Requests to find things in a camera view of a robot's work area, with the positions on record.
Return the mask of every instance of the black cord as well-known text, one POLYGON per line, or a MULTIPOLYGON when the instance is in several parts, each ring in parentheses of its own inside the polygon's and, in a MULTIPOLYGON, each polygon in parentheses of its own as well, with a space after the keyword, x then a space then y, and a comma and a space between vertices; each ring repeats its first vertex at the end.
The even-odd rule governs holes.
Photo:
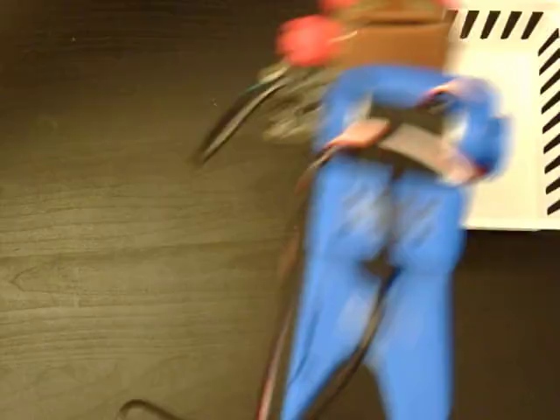
POLYGON ((399 271, 396 269, 395 272, 388 278, 386 278, 386 286, 378 293, 378 298, 374 304, 374 309, 370 315, 369 322, 367 324, 366 330, 364 331, 363 337, 357 349, 350 358, 350 361, 345 363, 342 367, 335 371, 335 376, 340 377, 339 384, 332 391, 332 393, 319 405, 317 409, 314 410, 312 414, 307 414, 304 418, 309 420, 315 420, 320 418, 328 409, 328 407, 333 403, 336 398, 339 397, 340 393, 346 388, 348 383, 354 378, 361 364, 368 354, 369 347, 379 331, 381 325, 382 316, 385 309, 385 299, 389 292, 390 285, 393 284, 395 278, 398 277, 399 271))
POLYGON ((186 420, 184 418, 173 415, 166 409, 162 409, 153 402, 141 398, 129 400, 125 404, 123 404, 122 407, 118 410, 115 420, 126 420, 128 418, 129 412, 134 409, 148 411, 163 420, 186 420))
POLYGON ((243 92, 206 135, 194 156, 194 161, 202 164, 211 158, 267 99, 286 85, 287 81, 285 76, 280 76, 258 83, 243 92))

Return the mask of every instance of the motion blur figure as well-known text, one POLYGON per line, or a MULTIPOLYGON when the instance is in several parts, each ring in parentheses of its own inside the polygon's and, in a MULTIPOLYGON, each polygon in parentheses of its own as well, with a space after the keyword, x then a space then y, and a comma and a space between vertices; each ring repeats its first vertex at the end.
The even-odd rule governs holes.
MULTIPOLYGON (((452 272, 465 239, 466 185, 495 171, 503 154, 505 127, 494 115, 490 89, 478 80, 455 82, 424 68, 356 67, 344 72, 327 94, 315 149, 342 137, 351 143, 353 134, 361 135, 356 124, 367 124, 371 117, 355 120, 364 96, 398 111, 413 109, 426 94, 442 92, 447 96, 443 116, 463 114, 468 121, 456 153, 446 155, 441 135, 417 126, 426 116, 414 120, 411 115, 408 121, 390 119, 389 126, 398 127, 377 137, 374 146, 385 149, 385 156, 341 154, 318 171, 283 420, 307 418, 304 413, 335 368, 360 344, 381 280, 368 262, 388 245, 383 258, 395 279, 364 361, 377 376, 389 419, 444 420, 451 413, 452 272), (457 83, 465 86, 460 93, 452 92, 457 83), (434 160, 417 167, 391 156, 395 139, 410 136, 434 160), (457 172, 465 161, 471 164, 457 172), (452 173, 462 175, 453 178, 452 173)), ((364 125, 365 131, 373 131, 364 136, 376 138, 382 127, 364 125)), ((357 141, 363 149, 362 139, 357 141)))

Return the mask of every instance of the red ball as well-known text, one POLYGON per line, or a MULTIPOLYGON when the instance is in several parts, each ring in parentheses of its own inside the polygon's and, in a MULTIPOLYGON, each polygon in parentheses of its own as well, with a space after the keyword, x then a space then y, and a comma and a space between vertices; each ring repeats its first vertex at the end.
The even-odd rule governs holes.
POLYGON ((277 50, 293 66, 321 66, 338 52, 342 26, 328 17, 312 15, 282 26, 277 50))
POLYGON ((358 0, 318 0, 322 11, 339 11, 346 7, 354 6, 358 0))

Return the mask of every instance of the dark wooden surface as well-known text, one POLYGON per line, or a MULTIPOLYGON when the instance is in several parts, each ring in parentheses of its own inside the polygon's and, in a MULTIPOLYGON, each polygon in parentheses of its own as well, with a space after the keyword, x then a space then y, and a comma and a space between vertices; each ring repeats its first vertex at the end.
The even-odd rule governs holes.
MULTIPOLYGON (((247 419, 305 151, 204 130, 312 1, 4 2, 0 413, 112 419, 132 397, 247 419)), ((474 234, 457 276, 457 419, 560 409, 556 234, 474 234)), ((360 373, 330 418, 379 418, 360 373)))

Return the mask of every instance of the wire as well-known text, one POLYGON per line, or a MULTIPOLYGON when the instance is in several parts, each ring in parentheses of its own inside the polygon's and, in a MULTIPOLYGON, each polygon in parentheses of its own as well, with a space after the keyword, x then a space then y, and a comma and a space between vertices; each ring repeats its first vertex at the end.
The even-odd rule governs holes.
POLYGON ((391 285, 395 282, 395 279, 399 275, 399 270, 395 269, 391 275, 385 279, 384 285, 378 293, 378 297, 374 303, 374 309, 370 315, 369 322, 367 323, 366 330, 362 336, 360 344, 351 356, 350 362, 346 362, 342 367, 335 372, 335 376, 339 378, 339 384, 332 391, 332 393, 319 405, 318 409, 312 414, 305 415, 304 418, 315 420, 320 418, 326 411, 326 409, 333 403, 340 393, 346 388, 348 383, 354 378, 356 372, 360 368, 362 362, 364 361, 366 355, 368 354, 369 347, 379 330, 381 325, 382 316, 385 309, 385 300, 391 288, 391 285))
POLYGON ((169 411, 162 409, 153 402, 141 398, 129 400, 125 404, 123 404, 122 407, 118 410, 115 420, 126 420, 128 418, 129 412, 133 409, 148 411, 163 420, 186 420, 184 418, 173 415, 169 411))
POLYGON ((196 154, 196 160, 201 163, 206 162, 260 105, 287 83, 288 80, 281 76, 272 81, 258 83, 246 90, 208 133, 196 154))
MULTIPOLYGON (((304 219, 307 213, 309 202, 309 191, 301 191, 296 188, 296 193, 304 193, 303 199, 297 205, 296 212, 290 218, 287 224, 287 231, 289 232, 288 244, 281 254, 278 264, 278 277, 281 282, 295 272, 295 268, 301 259, 302 255, 302 240, 303 233, 301 232, 301 219, 304 219)), ((277 328, 278 332, 275 334, 276 339, 270 351, 269 363, 266 367, 266 373, 263 377, 263 385, 259 403, 256 410, 256 420, 268 420, 270 418, 270 407, 272 398, 274 397, 274 390, 277 382, 277 375, 280 369, 280 360, 284 350, 284 343, 288 339, 290 333, 291 321, 295 315, 298 307, 299 293, 293 293, 288 303, 287 309, 283 311, 282 322, 277 328)))

